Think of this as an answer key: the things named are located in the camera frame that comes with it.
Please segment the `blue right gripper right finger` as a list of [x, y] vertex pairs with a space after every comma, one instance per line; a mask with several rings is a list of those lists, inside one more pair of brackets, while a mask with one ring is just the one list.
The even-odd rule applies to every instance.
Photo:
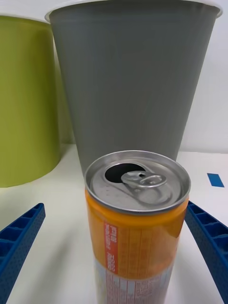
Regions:
[[226, 304], [228, 302], [228, 227], [191, 201], [188, 202], [185, 222]]

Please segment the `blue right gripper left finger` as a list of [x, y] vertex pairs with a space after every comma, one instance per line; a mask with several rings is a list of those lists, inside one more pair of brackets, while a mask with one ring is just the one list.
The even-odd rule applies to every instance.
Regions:
[[7, 302], [45, 217], [39, 203], [0, 232], [0, 303]]

